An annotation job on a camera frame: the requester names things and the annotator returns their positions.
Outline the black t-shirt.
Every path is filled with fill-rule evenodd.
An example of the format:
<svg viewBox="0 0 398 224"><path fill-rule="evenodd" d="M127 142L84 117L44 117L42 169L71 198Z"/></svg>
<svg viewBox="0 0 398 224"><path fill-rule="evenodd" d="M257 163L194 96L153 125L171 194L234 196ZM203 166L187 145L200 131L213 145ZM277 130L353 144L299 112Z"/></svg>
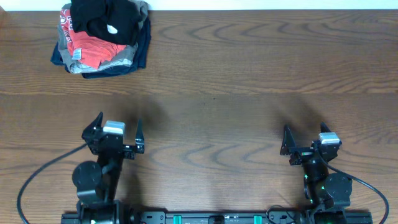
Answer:
<svg viewBox="0 0 398 224"><path fill-rule="evenodd" d="M75 32L119 45L134 45L144 20L128 0L72 0L70 16Z"/></svg>

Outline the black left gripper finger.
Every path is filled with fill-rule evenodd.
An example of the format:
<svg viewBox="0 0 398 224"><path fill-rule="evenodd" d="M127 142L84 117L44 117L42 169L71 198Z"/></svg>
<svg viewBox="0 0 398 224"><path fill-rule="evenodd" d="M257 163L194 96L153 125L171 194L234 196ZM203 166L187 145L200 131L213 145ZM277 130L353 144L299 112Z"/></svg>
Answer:
<svg viewBox="0 0 398 224"><path fill-rule="evenodd" d="M83 130L82 137L89 137L93 135L97 129L101 128L103 121L103 112L100 112L98 116Z"/></svg>
<svg viewBox="0 0 398 224"><path fill-rule="evenodd" d="M144 153L145 151L145 140L144 140L144 133L142 130L142 120L140 119L137 123L137 130L136 130L136 137L135 137L135 143L136 143L136 153Z"/></svg>

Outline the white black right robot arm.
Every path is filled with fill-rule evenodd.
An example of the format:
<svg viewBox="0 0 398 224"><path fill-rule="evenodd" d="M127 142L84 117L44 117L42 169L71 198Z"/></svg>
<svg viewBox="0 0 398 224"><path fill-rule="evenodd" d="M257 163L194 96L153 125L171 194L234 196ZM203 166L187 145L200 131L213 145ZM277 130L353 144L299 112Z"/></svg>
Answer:
<svg viewBox="0 0 398 224"><path fill-rule="evenodd" d="M325 123L320 125L318 139L309 147L296 145L288 125L284 126L280 154L289 156L292 166L304 170L304 195L311 206L296 216L299 223L347 223L345 207L350 205L352 180L344 174L329 173L327 162L338 155L342 142Z"/></svg>

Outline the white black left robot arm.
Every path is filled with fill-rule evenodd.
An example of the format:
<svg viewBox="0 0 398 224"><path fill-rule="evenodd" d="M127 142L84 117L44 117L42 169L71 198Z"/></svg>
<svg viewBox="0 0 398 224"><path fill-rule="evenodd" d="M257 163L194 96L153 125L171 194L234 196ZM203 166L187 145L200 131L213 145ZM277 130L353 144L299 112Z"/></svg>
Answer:
<svg viewBox="0 0 398 224"><path fill-rule="evenodd" d="M140 223L141 213L115 199L119 178L125 159L133 160L143 154L144 133L138 121L135 144L124 144L123 122L108 120L102 124L101 112L82 132L82 139L97 161L79 164L72 174L78 203L76 214L62 215L62 223Z"/></svg>

